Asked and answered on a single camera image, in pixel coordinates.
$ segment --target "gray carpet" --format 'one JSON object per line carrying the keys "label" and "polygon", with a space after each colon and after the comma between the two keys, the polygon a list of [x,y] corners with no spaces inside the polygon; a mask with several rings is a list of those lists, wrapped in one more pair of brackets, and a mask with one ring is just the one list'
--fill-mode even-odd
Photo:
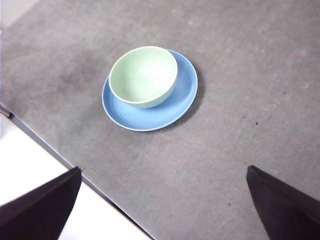
{"label": "gray carpet", "polygon": [[[320,199],[319,26],[318,0],[42,0],[1,33],[1,103],[153,238],[267,239],[248,165]],[[199,89],[141,133],[101,91],[145,45],[189,58]]]}

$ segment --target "white surface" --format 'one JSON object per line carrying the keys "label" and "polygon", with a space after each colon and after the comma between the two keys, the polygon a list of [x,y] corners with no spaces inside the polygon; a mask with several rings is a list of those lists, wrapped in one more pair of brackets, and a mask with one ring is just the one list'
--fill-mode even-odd
{"label": "white surface", "polygon": [[39,0],[1,0],[1,29],[9,27]]}
{"label": "white surface", "polygon": [[[0,205],[67,171],[2,114],[0,124]],[[59,240],[100,239],[150,238],[82,182]]]}

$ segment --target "blue plate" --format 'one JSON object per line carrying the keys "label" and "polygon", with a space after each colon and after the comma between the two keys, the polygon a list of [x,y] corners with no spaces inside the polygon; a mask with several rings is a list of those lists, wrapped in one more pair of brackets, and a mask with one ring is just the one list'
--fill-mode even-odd
{"label": "blue plate", "polygon": [[153,131],[174,123],[190,108],[198,88],[196,70],[185,56],[173,50],[169,52],[178,64],[176,85],[171,95],[157,106],[137,108],[122,102],[112,94],[107,77],[102,89],[102,105],[117,125],[133,131]]}

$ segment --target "plate rim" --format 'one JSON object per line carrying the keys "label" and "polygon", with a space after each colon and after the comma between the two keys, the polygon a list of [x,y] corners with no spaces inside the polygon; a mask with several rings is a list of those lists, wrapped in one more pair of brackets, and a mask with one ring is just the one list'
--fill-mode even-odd
{"label": "plate rim", "polygon": [[189,103],[189,105],[185,108],[184,111],[182,111],[181,114],[179,114],[177,117],[173,118],[171,121],[161,125],[161,126],[157,126],[157,127],[153,127],[153,128],[146,128],[146,129],[140,129],[140,128],[132,128],[132,127],[128,127],[128,126],[125,126],[125,125],[122,125],[121,123],[117,122],[110,114],[109,112],[107,111],[107,108],[105,106],[105,101],[104,101],[104,92],[105,92],[105,89],[106,89],[106,84],[108,84],[109,82],[109,75],[106,77],[105,81],[104,81],[104,84],[103,84],[103,87],[102,87],[102,94],[101,94],[101,101],[102,101],[102,106],[103,106],[103,109],[105,111],[105,113],[107,114],[107,116],[115,123],[117,124],[118,126],[124,128],[124,129],[128,129],[128,130],[131,130],[131,131],[135,131],[135,132],[151,132],[151,131],[155,131],[155,130],[159,130],[159,129],[163,129],[171,124],[173,124],[174,122],[176,122],[178,119],[180,119],[188,110],[189,108],[191,107],[192,103],[195,101],[195,98],[196,98],[196,95],[197,95],[197,92],[198,92],[198,75],[197,75],[197,72],[196,72],[196,69],[195,67],[193,66],[193,64],[189,61],[188,58],[186,58],[185,56],[183,56],[181,53],[177,52],[177,51],[174,51],[174,50],[171,50],[171,49],[167,49],[171,54],[172,53],[175,53],[177,55],[179,55],[180,57],[182,57],[184,60],[187,61],[187,63],[189,63],[189,65],[191,66],[192,68],[192,71],[193,73],[195,74],[195,78],[194,78],[194,81],[195,81],[195,91],[193,93],[193,96],[192,96],[192,99]]}

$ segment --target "saucer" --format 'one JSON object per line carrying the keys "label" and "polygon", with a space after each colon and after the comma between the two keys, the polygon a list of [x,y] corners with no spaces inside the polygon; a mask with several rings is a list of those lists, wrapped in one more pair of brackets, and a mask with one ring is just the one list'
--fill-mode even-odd
{"label": "saucer", "polygon": [[168,51],[177,62],[178,74],[173,92],[157,106],[138,108],[119,100],[112,94],[107,77],[102,88],[102,105],[114,123],[133,131],[154,131],[174,123],[190,108],[198,88],[196,70],[185,56],[173,50]]}

